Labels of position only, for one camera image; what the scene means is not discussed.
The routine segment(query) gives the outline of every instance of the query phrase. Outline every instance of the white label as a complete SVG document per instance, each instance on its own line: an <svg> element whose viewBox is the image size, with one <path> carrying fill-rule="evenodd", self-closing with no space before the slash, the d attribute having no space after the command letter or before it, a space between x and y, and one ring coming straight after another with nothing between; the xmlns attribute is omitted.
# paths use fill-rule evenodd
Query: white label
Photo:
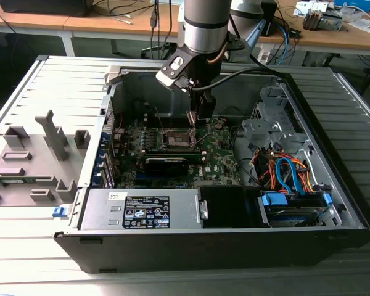
<svg viewBox="0 0 370 296"><path fill-rule="evenodd" d="M23 180L2 180L2 183L24 183Z"/></svg>
<svg viewBox="0 0 370 296"><path fill-rule="evenodd" d="M109 200L125 200L127 192L109 192Z"/></svg>

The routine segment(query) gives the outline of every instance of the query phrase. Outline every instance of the motherboard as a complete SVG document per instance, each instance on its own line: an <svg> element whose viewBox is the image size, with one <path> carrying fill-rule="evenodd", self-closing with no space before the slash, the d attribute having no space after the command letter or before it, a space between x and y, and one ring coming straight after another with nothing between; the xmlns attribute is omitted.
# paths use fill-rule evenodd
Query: motherboard
<svg viewBox="0 0 370 296"><path fill-rule="evenodd" d="M164 122L148 127L135 121L119 133L118 188L240 184L230 129L223 120L197 128L166 128Z"/></svg>

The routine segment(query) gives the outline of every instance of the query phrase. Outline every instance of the computer case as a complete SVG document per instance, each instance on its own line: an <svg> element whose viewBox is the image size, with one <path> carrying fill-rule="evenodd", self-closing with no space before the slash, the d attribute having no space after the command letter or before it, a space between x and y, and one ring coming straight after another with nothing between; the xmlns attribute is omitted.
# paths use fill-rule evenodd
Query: computer case
<svg viewBox="0 0 370 296"><path fill-rule="evenodd" d="M94 0L0 0L4 12L62 14L71 17L87 15Z"/></svg>

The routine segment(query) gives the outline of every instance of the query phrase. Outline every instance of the desk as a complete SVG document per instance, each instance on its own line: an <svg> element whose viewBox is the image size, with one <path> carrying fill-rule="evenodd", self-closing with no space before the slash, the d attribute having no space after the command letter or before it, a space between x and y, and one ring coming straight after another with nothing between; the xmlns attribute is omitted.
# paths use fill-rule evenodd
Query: desk
<svg viewBox="0 0 370 296"><path fill-rule="evenodd" d="M129 0L111 0L111 7L115 5L131 4ZM331 52L341 54L362 54L370 55L370 33L363 32L348 24L343 26L342 31L307 31L302 27L302 18L291 18L296 0L279 0L282 7L282 14L288 23L293 23L292 28L302 32L300 41L297 44L297 51ZM132 10L132 8L147 6L147 3L139 2L132 7L122 8L120 12ZM175 42L178 34L177 17L178 6L173 6L173 29L168 38L169 42ZM132 25L119 22L111 17L105 17L91 13L89 17L77 18L59 15L38 15L38 14L6 14L0 7L1 16L14 28L17 33L34 35L52 35L62 38L66 54L74 56L71 42L72 37L103 38L103 39L127 39L143 40L150 39L150 13L152 8L140 10L132 15ZM169 13L168 6L160 6L161 15L161 41L168 33ZM0 19L0 32L11 33L5 23ZM269 37L261 37L257 47L267 51L272 50L282 43L282 37L275 33Z"/></svg>
<svg viewBox="0 0 370 296"><path fill-rule="evenodd" d="M110 6L131 4L129 0L111 0ZM140 7L148 6L149 3L136 3L127 10L131 11ZM177 17L179 6L172 6L173 28L168 42L176 42L178 33ZM152 8L132 13L131 25L119 22L111 17L105 17L92 12L86 18L68 17L63 15L39 15L39 14L7 14L0 6L0 15L19 34L51 35L62 38L66 55L75 56L72 46L72 37L100 38L100 39L125 39L125 40L150 40L150 15ZM167 5L160 6L160 40L163 41L170 26L169 10ZM13 33L0 18L0 32Z"/></svg>
<svg viewBox="0 0 370 296"><path fill-rule="evenodd" d="M359 30L344 23L340 31L309 31L303 29L303 18L294 17L294 5L298 1L277 0L284 20L290 27L301 31L300 40L296 46L297 51L330 52L338 54L362 54L370 56L370 33ZM282 36L276 32L269 37L260 37L259 43L269 44L274 48L282 43Z"/></svg>

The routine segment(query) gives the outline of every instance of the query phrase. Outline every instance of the metal grille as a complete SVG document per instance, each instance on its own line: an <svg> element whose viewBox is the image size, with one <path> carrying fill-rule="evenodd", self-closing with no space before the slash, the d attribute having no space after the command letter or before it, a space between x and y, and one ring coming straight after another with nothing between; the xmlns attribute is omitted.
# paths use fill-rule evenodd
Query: metal grille
<svg viewBox="0 0 370 296"><path fill-rule="evenodd" d="M253 110L252 110L252 114L251 114L251 119L261 119L261 113L259 111L259 106L256 105Z"/></svg>

